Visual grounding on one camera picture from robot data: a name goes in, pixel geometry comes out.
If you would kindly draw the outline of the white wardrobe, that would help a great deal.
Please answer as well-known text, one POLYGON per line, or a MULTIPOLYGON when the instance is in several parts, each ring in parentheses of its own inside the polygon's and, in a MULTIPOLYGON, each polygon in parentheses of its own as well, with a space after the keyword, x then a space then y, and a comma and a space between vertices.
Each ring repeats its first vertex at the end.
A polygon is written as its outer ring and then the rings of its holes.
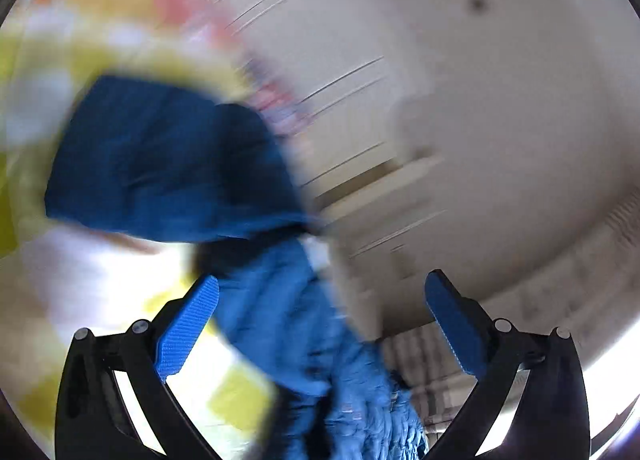
POLYGON ((413 31, 420 0, 214 1, 254 64, 293 87, 296 171, 357 327, 382 338, 426 324, 423 281, 454 210, 427 116, 436 68, 413 31))

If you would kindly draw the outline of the yellow white checkered bedsheet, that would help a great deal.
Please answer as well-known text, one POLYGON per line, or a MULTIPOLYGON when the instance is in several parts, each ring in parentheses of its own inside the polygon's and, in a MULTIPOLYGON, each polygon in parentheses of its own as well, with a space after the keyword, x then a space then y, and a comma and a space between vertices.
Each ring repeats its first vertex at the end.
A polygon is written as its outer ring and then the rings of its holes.
POLYGON ((209 0, 15 0, 2 22, 1 391, 46 458, 74 332, 121 332, 189 281, 130 197, 202 144, 160 98, 242 102, 242 61, 209 0))

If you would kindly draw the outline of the colourful patterned pillow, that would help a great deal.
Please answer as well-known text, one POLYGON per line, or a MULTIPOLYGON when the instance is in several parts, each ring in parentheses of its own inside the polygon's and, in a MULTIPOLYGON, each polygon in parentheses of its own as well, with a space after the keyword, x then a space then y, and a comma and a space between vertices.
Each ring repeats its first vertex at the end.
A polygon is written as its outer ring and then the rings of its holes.
POLYGON ((241 100, 257 110, 279 137, 293 138, 308 128, 310 114, 290 81, 258 54, 232 26, 230 10, 215 0, 154 0, 163 20, 222 50, 242 82, 241 100))

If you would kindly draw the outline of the beige curtain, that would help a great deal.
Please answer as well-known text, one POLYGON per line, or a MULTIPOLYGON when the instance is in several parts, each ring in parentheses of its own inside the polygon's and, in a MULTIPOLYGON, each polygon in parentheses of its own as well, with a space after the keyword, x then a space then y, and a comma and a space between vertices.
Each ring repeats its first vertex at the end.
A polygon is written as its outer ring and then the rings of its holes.
MULTIPOLYGON (((567 329, 585 369, 591 427, 600 431, 639 391, 639 193, 636 190, 550 264, 483 302, 522 331, 567 329)), ((442 432, 470 394, 437 324, 392 336, 385 358, 412 388, 426 432, 442 432)))

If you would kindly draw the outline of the blue puffer jacket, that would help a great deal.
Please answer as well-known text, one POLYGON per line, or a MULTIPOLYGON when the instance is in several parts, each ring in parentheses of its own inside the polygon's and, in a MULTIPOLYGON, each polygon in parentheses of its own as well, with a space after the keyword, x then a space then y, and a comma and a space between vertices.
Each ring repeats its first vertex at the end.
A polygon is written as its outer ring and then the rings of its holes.
POLYGON ((276 386, 269 459, 419 459, 408 386, 336 306, 306 240, 277 137, 254 110, 196 90, 100 76, 53 161, 47 216, 99 232, 194 243, 227 341, 276 386))

